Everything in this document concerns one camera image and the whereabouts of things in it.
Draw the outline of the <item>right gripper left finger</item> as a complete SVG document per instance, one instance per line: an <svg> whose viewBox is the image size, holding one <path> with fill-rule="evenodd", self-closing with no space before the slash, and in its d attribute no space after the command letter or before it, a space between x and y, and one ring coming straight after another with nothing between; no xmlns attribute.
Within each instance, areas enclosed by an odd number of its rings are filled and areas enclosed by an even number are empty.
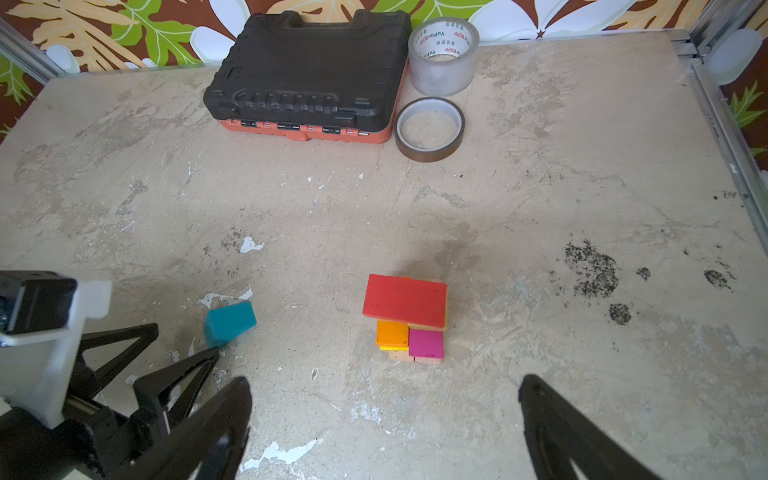
<svg viewBox="0 0 768 480"><path fill-rule="evenodd" d="M114 479L233 479L249 435L252 395L237 377L170 436L120 468Z"/></svg>

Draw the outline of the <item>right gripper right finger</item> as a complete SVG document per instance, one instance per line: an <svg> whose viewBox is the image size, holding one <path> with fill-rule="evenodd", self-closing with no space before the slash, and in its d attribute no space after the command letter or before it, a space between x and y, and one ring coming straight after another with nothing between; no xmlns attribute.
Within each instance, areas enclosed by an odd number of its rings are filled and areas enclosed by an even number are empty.
<svg viewBox="0 0 768 480"><path fill-rule="evenodd" d="M656 479L548 385L528 374L518 391L524 436L539 479Z"/></svg>

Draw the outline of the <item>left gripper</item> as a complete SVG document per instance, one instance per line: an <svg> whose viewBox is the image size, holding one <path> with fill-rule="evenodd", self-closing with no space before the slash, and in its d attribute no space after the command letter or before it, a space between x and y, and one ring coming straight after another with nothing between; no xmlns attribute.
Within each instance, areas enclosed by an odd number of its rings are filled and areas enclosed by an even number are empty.
<svg viewBox="0 0 768 480"><path fill-rule="evenodd" d="M155 323L84 334L65 399L64 422L49 428L19 407L1 416L1 477L62 479L79 470L90 479L105 479L151 448L138 425L174 429L188 418L220 358L218 347L136 380L138 409L131 418L95 400L158 336ZM130 345L98 369L86 363L86 351L129 340Z"/></svg>

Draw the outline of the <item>teal triangular block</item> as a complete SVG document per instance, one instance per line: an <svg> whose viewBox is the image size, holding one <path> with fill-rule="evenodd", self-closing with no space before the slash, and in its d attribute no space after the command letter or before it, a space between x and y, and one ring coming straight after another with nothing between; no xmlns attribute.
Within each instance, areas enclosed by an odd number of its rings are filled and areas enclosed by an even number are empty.
<svg viewBox="0 0 768 480"><path fill-rule="evenodd" d="M203 325L206 345L208 348L221 347L256 325L249 301L210 310Z"/></svg>

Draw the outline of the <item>magenta rectangular block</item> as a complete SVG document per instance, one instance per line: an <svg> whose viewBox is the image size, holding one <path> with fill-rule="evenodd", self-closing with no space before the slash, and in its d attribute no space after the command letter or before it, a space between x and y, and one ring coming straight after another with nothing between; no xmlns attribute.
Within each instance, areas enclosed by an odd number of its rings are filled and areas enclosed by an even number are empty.
<svg viewBox="0 0 768 480"><path fill-rule="evenodd" d="M408 352L413 357L444 359L444 333L441 331L410 329Z"/></svg>

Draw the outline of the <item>red rectangular block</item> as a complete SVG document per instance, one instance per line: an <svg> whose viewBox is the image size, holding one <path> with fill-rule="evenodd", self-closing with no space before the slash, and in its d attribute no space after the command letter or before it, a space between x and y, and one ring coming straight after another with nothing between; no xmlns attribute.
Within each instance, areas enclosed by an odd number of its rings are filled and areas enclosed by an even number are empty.
<svg viewBox="0 0 768 480"><path fill-rule="evenodd" d="M447 293L444 283L371 274L362 314L412 328L443 331Z"/></svg>

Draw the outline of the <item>orange rectangular block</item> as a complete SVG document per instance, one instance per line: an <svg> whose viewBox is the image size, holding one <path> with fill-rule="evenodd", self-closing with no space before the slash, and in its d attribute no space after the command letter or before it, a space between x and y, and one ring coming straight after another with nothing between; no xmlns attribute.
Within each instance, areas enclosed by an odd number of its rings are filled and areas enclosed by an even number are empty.
<svg viewBox="0 0 768 480"><path fill-rule="evenodd" d="M409 326L404 323L379 320L376 329L376 345L382 351L407 351Z"/></svg>

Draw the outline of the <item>small yellow cube block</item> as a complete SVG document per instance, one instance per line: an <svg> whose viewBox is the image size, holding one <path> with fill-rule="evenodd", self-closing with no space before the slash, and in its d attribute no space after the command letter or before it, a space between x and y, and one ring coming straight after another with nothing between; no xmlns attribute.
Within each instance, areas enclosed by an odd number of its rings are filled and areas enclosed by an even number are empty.
<svg viewBox="0 0 768 480"><path fill-rule="evenodd" d="M444 321L443 321L443 327L442 327L443 331L446 330L446 328L448 327L448 319L449 319L449 310L448 310L448 304L446 300L446 306L444 309Z"/></svg>

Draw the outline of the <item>natural wood plank block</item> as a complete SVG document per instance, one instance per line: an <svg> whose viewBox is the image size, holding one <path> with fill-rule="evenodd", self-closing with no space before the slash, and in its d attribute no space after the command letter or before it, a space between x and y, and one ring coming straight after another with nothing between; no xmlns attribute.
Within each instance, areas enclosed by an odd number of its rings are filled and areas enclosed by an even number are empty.
<svg viewBox="0 0 768 480"><path fill-rule="evenodd" d="M414 362L415 358L405 350L388 351L388 357L390 360L400 362Z"/></svg>

